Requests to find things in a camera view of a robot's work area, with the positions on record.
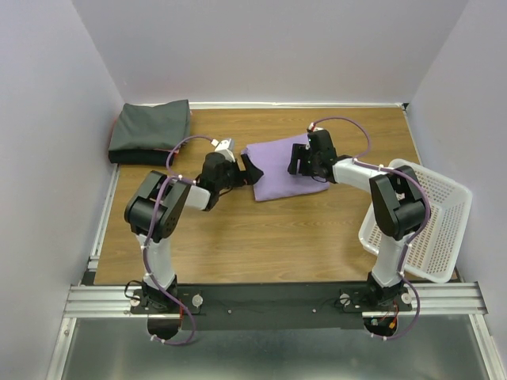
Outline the purple t shirt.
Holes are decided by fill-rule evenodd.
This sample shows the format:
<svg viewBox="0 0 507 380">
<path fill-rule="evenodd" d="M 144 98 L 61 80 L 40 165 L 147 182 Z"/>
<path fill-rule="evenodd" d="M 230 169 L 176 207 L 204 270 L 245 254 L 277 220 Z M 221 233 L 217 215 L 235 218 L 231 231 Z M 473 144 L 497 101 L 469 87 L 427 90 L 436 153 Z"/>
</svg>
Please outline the purple t shirt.
<svg viewBox="0 0 507 380">
<path fill-rule="evenodd" d="M 278 200 L 326 191 L 330 184 L 304 177 L 291 175 L 288 166 L 295 143 L 306 144 L 307 135 L 301 134 L 286 139 L 248 144 L 242 151 L 252 164 L 263 172 L 253 185 L 253 195 L 257 202 Z"/>
</svg>

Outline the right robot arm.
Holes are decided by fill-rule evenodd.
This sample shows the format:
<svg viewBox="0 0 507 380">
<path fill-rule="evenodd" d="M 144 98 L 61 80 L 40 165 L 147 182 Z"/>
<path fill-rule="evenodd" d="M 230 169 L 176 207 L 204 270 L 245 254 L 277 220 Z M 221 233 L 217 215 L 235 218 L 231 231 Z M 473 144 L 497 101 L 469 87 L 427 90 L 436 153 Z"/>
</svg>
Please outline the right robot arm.
<svg viewBox="0 0 507 380">
<path fill-rule="evenodd" d="M 288 173 L 318 177 L 332 184 L 347 184 L 368 192 L 375 223 L 381 231 L 379 252 L 364 288 L 347 291 L 346 305 L 382 310 L 404 293 L 404 264 L 410 243 L 425 228 L 431 208 L 414 170 L 367 164 L 338 155 L 325 129 L 309 131 L 306 143 L 292 145 Z"/>
</svg>

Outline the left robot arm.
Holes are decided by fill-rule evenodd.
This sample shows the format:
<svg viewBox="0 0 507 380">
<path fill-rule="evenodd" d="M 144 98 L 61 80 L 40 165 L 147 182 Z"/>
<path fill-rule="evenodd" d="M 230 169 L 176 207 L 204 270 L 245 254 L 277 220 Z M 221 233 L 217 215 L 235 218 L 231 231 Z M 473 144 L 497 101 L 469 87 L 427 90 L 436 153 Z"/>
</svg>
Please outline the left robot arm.
<svg viewBox="0 0 507 380">
<path fill-rule="evenodd" d="M 152 171 L 139 186 L 124 211 L 124 219 L 140 245 L 145 271 L 139 282 L 141 290 L 129 297 L 133 308 L 161 314 L 182 309 L 170 237 L 186 207 L 210 211 L 227 192 L 255 185 L 264 176 L 247 154 L 241 159 L 244 169 L 239 168 L 235 158 L 209 153 L 194 180 Z"/>
</svg>

